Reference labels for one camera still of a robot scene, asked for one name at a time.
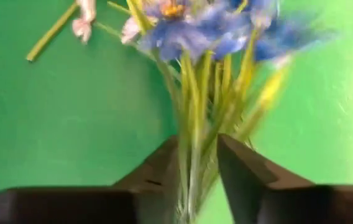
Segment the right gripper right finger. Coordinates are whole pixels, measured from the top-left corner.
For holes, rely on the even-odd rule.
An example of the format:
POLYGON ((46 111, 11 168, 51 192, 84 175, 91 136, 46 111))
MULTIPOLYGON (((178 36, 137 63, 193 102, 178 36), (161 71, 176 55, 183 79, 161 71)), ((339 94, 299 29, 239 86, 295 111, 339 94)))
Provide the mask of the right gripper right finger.
POLYGON ((353 184, 315 184, 227 134, 217 157, 235 223, 353 224, 353 184))

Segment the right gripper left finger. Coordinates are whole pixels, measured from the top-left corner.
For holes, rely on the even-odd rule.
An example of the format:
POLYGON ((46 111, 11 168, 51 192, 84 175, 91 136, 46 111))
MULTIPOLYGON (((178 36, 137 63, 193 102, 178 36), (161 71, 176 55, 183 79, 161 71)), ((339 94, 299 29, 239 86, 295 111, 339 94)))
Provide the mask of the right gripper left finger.
POLYGON ((176 135, 112 185, 0 190, 0 224, 175 223, 176 135))

